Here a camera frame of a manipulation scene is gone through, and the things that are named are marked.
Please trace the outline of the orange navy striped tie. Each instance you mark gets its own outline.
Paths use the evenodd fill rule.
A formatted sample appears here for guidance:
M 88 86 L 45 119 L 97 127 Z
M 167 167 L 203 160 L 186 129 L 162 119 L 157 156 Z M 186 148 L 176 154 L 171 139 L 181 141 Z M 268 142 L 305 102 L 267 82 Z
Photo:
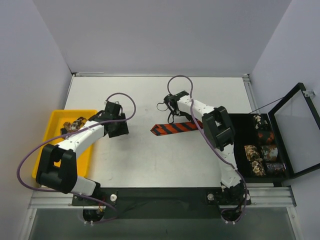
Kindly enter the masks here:
M 198 127 L 194 122 L 180 122 L 180 123 L 167 123 L 155 124 L 150 132 L 155 136 L 165 136 L 172 134 L 179 134 L 185 132 L 197 131 Z

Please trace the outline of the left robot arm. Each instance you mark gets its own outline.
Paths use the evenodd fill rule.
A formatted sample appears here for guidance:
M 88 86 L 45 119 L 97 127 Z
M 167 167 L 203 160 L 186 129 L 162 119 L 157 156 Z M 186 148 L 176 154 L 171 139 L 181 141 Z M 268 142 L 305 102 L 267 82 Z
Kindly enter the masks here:
M 81 194 L 90 206 L 101 201 L 101 185 L 78 175 L 78 157 L 97 140 L 127 135 L 129 133 L 126 115 L 120 104 L 107 102 L 105 109 L 90 117 L 67 139 L 53 145 L 46 144 L 40 155 L 36 182 L 55 191 Z

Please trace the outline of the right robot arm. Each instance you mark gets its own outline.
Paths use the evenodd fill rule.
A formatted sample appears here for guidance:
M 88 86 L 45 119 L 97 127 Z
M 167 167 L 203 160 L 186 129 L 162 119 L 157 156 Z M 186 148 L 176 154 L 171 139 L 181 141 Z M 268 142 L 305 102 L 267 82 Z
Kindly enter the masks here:
M 224 203 L 233 205 L 240 199 L 239 189 L 243 181 L 238 173 L 234 154 L 235 128 L 225 107 L 214 107 L 193 100 L 186 91 L 168 94 L 164 104 L 172 116 L 186 117 L 195 122 L 200 121 L 201 133 L 207 143 L 213 147 L 219 158 L 221 198 Z

